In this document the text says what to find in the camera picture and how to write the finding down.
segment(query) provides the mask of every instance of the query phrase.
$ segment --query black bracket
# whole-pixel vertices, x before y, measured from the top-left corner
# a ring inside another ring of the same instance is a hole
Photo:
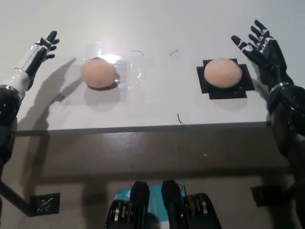
[[[0,181],[0,195],[28,217],[59,213],[60,193],[31,196],[30,202],[28,203],[10,187]]]
[[[295,184],[283,191],[281,185],[265,185],[252,187],[252,195],[256,205],[275,206],[284,205],[292,201],[295,197]]]

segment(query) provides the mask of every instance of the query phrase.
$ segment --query robot finger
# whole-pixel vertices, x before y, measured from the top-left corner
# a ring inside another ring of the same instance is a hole
[[[255,25],[261,30],[262,35],[266,38],[266,37],[270,37],[270,32],[269,30],[262,24],[260,23],[258,20],[254,21]]]
[[[50,51],[54,51],[55,49],[57,49],[57,47],[55,45],[50,47]]]
[[[46,56],[46,60],[48,60],[48,59],[53,59],[54,57],[55,57],[54,54],[47,55],[47,56]]]
[[[243,52],[243,54],[253,61],[258,67],[266,69],[269,67],[269,61],[252,44],[243,42],[239,37],[232,36],[232,41]]]
[[[59,41],[60,41],[59,39],[55,39],[52,44],[58,44]]]
[[[52,44],[56,38],[57,32],[56,31],[52,31],[48,37],[46,38],[46,42]]]
[[[256,49],[256,46],[254,44],[249,42],[248,45],[251,45],[253,49]]]
[[[254,37],[252,34],[249,34],[249,38],[254,42],[254,44],[257,47],[258,43],[259,43],[259,40],[256,37]]]
[[[251,45],[248,45],[246,42],[242,41],[242,39],[240,39],[237,36],[232,36],[231,40],[237,45],[237,47],[244,52],[245,49],[247,49],[246,47],[249,46],[249,50],[253,49],[253,47]]]
[[[35,44],[37,44],[37,45],[43,45],[43,44],[44,44],[44,38],[41,37],[40,40],[39,40],[39,42],[37,42],[37,43],[35,43]]]
[[[254,34],[257,36],[257,38],[261,41],[262,39],[262,33],[254,26],[251,26],[251,31],[254,32]]]

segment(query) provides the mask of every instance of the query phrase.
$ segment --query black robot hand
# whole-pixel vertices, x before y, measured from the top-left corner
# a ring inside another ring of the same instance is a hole
[[[286,62],[277,41],[270,36],[269,30],[258,20],[251,26],[249,34],[253,43],[245,43],[237,36],[232,36],[232,41],[243,52],[249,60],[257,64],[260,70],[260,79],[271,91],[275,86],[285,83],[293,84],[293,81],[286,73]]]

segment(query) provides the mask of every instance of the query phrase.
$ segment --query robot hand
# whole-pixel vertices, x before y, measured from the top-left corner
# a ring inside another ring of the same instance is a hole
[[[232,41],[246,57],[257,64],[261,82],[268,86],[270,93],[278,87],[293,85],[294,82],[286,73],[286,62],[277,41],[262,23],[258,20],[254,23],[260,29],[251,26],[256,37],[249,34],[249,38],[254,44],[245,43],[237,36],[232,36]]]
[[[41,64],[45,60],[55,57],[49,52],[54,51],[57,48],[55,45],[60,41],[56,39],[56,35],[57,32],[52,31],[46,39],[41,38],[38,43],[32,45],[17,63],[13,75],[0,83],[0,89],[10,90],[22,100],[25,92],[32,87]]]
[[[32,87],[37,70],[42,62],[47,59],[55,57],[54,54],[49,54],[49,51],[54,51],[59,43],[59,39],[55,39],[57,35],[56,31],[52,31],[49,36],[44,39],[41,38],[38,43],[35,43],[30,50],[28,50],[22,59],[18,62],[15,69],[24,71],[30,79],[27,91]]]

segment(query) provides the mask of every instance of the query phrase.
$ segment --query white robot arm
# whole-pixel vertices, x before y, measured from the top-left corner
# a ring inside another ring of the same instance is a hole
[[[52,31],[46,39],[41,38],[38,43],[32,45],[17,63],[13,75],[0,83],[0,88],[11,90],[22,100],[25,92],[32,87],[40,65],[45,60],[55,57],[54,54],[48,53],[54,51],[56,49],[55,45],[60,41],[55,39],[56,35],[57,32]]]
[[[0,83],[0,127],[11,125],[15,120],[25,92],[32,87],[39,67],[45,60],[55,57],[49,52],[54,51],[60,41],[55,39],[56,35],[57,32],[52,31],[46,39],[41,38],[35,43],[20,59],[13,75]]]

